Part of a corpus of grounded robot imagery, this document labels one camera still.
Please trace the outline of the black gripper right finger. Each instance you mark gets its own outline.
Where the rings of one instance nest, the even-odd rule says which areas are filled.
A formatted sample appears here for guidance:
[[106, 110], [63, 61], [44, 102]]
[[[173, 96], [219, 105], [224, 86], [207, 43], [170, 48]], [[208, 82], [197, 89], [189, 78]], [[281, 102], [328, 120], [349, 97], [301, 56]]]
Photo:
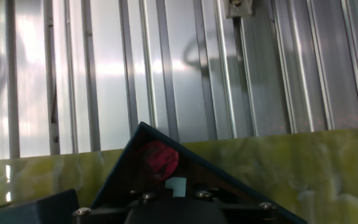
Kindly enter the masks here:
[[220, 188], [196, 188], [194, 198], [217, 206], [227, 223], [276, 223], [278, 207], [270, 202], [251, 203]]

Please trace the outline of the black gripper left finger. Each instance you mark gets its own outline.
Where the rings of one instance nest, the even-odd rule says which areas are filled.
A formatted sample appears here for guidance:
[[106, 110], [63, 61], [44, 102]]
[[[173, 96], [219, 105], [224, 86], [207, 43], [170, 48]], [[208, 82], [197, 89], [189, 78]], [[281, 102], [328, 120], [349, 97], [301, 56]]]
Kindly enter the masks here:
[[131, 190], [110, 202], [104, 202], [97, 208], [82, 207], [72, 213], [72, 223], [106, 223], [124, 224], [131, 211], [146, 203], [159, 199], [159, 194], [154, 192], [139, 192]]

